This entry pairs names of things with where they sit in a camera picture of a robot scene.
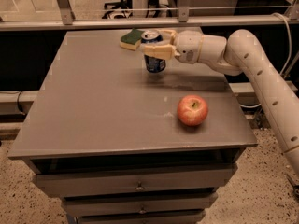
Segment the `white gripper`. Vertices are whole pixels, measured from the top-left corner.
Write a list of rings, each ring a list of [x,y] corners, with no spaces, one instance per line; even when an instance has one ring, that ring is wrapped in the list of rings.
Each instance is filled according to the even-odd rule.
[[[173,29],[159,30],[163,42],[167,45],[142,44],[139,50],[146,56],[171,60],[176,58],[181,63],[194,64],[199,57],[202,33],[198,31],[183,31],[177,33]]]

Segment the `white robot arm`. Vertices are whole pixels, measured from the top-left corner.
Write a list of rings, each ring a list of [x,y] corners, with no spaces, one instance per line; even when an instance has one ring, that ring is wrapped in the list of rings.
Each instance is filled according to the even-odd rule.
[[[156,59],[203,63],[225,75],[245,74],[282,153],[299,174],[299,98],[270,63],[253,33],[237,30],[225,38],[201,31],[148,30],[142,34],[141,52]]]

